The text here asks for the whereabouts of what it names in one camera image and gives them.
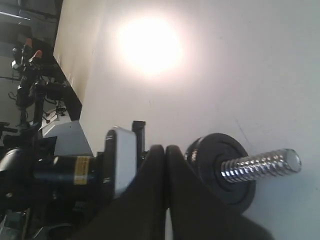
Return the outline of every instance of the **weight plate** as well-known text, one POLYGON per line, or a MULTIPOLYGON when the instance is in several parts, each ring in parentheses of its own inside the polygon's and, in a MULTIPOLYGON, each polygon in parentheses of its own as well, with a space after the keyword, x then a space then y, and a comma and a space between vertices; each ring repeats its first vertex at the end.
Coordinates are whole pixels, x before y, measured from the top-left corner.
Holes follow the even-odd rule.
POLYGON ((244 212, 252 203, 256 182, 227 182, 221 174, 224 161, 248 156, 242 145, 231 136, 213 133, 190 145, 185 159, 201 181, 225 204, 244 212))

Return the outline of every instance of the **black weight plate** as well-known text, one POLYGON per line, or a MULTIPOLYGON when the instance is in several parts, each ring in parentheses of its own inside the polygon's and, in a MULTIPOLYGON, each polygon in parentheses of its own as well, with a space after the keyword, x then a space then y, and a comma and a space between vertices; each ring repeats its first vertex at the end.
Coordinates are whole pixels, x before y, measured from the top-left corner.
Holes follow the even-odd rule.
POLYGON ((222 133, 213 133, 196 140, 188 148, 185 159, 218 198, 244 212, 254 199, 256 182, 227 182, 221 174, 221 163, 246 156, 246 150, 234 138, 222 133))

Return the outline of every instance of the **dumbbell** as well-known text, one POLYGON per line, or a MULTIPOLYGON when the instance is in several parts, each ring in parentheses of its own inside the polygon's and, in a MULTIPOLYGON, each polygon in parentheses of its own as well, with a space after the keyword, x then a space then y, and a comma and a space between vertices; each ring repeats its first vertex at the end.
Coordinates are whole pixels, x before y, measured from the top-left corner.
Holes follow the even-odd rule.
POLYGON ((198 138, 187 149, 185 160, 221 201, 241 213, 254 199, 256 180, 295 174, 302 168, 293 149, 248 156, 238 141, 222 133, 198 138))

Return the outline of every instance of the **yellow label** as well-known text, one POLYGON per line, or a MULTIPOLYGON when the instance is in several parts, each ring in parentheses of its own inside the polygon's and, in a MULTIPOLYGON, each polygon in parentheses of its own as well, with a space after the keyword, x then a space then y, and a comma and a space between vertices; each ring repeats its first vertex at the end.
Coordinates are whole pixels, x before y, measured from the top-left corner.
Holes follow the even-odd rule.
POLYGON ((78 156, 74 169, 74 185, 86 185, 88 183, 90 157, 78 156))

